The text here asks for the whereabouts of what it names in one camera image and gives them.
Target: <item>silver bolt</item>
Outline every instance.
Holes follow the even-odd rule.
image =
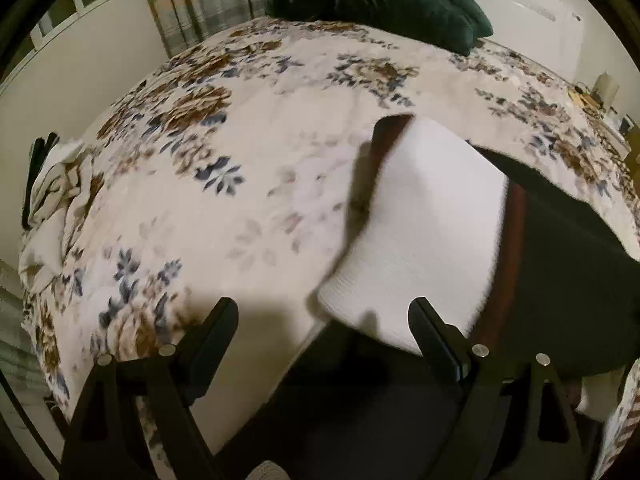
[[[98,356],[95,362],[97,362],[100,366],[106,366],[113,361],[113,356],[111,354],[102,354]]]
[[[158,350],[158,354],[160,354],[162,357],[169,357],[175,354],[175,346],[172,344],[162,345]]]
[[[481,344],[473,345],[471,351],[478,357],[487,357],[489,355],[489,349]]]
[[[551,364],[551,359],[546,354],[536,355],[536,361],[538,361],[543,366],[549,366]]]

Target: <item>window frame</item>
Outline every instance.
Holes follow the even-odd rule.
[[[109,0],[94,0],[90,4],[85,5],[82,0],[73,0],[74,6],[76,8],[76,12],[74,12],[71,16],[65,19],[63,22],[59,23],[56,27],[50,30],[47,34],[43,34],[40,30],[40,20],[36,23],[35,27],[31,29],[29,36],[31,38],[31,42],[33,43],[33,49],[24,56],[14,67],[11,72],[8,73],[4,81],[0,84],[0,96],[4,93],[7,87],[11,84],[14,78],[20,73],[20,71],[27,66],[31,59],[41,51],[47,44],[52,41],[57,35],[59,35],[63,30],[67,27],[73,25],[77,20],[82,18],[84,15],[88,14],[97,7],[100,7],[102,4],[108,2]],[[43,17],[48,18],[49,11],[45,12]]]

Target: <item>headboard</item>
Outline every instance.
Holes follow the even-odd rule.
[[[559,0],[475,0],[494,26],[491,39],[573,82],[584,22]]]

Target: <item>floral bedspread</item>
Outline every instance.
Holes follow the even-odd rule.
[[[362,220],[354,167],[375,122],[398,112],[536,168],[640,256],[629,174],[551,72],[489,41],[461,57],[261,18],[162,65],[84,137],[95,199],[24,317],[65,415],[99,354],[146,356],[230,296],[239,330],[194,416],[215,421],[201,425],[212,449],[233,435],[324,324],[314,291]]]

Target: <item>white wall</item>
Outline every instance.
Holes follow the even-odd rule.
[[[593,87],[596,78],[606,70],[620,84],[614,108],[640,122],[640,71],[622,42],[588,0],[560,1],[585,22],[576,82]]]
[[[39,51],[0,95],[0,259],[17,267],[31,143],[81,136],[168,59],[146,0],[109,0]]]

